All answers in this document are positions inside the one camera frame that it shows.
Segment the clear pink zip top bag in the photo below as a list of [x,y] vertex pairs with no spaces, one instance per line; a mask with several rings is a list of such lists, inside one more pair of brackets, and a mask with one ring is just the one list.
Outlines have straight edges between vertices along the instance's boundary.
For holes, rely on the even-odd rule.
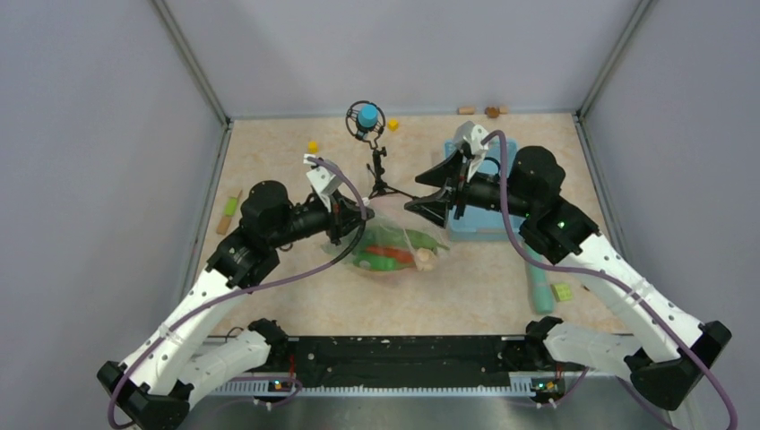
[[407,197],[390,195],[368,202],[375,216],[364,233],[349,233],[339,245],[324,243],[321,249],[331,257],[358,244],[338,262],[338,266],[369,278],[400,278],[412,274],[439,271],[453,260],[451,244],[445,232],[421,216],[404,209]]

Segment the smooth orange carrot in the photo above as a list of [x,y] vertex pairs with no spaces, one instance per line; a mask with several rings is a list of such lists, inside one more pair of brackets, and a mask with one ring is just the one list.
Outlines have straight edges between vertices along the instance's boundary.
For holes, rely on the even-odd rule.
[[390,246],[380,246],[380,245],[369,245],[365,248],[365,252],[384,256],[388,258],[393,258],[399,263],[403,264],[409,264],[414,263],[415,259],[411,252],[407,250],[403,250],[400,248],[390,247]]

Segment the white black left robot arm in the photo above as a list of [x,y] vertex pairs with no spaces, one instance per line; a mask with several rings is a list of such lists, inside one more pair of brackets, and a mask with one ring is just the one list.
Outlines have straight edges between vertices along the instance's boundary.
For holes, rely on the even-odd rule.
[[108,361],[97,379],[109,395],[108,422],[126,414],[141,429],[176,429],[207,395],[246,370],[276,370],[287,346],[272,322],[246,329],[236,339],[196,354],[212,329],[247,295],[271,286],[279,251],[325,233],[334,243],[359,238],[374,217],[369,200],[349,198],[338,184],[290,201],[286,186],[269,180],[253,186],[240,206],[239,225],[217,246],[195,284],[157,330],[121,361]]

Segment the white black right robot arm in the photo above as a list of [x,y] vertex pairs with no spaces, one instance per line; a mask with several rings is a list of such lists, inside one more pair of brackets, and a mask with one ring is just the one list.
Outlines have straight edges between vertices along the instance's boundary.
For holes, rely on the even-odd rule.
[[469,208],[522,217],[517,242],[554,271],[575,275],[626,327],[626,334],[594,331],[545,317],[526,329],[528,362],[556,362],[601,370],[630,382],[652,405],[678,409],[730,341],[721,322],[701,322],[669,301],[615,250],[578,207],[560,193],[565,171],[540,146],[519,149],[509,176],[469,171],[463,149],[416,176],[434,194],[406,209],[437,225]]

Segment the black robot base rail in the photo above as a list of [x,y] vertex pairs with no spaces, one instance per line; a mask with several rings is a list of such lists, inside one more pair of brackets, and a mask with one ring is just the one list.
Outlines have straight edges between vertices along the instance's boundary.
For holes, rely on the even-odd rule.
[[301,336],[273,348],[256,374],[293,376],[307,389],[505,388],[520,372],[581,370],[557,364],[521,336]]

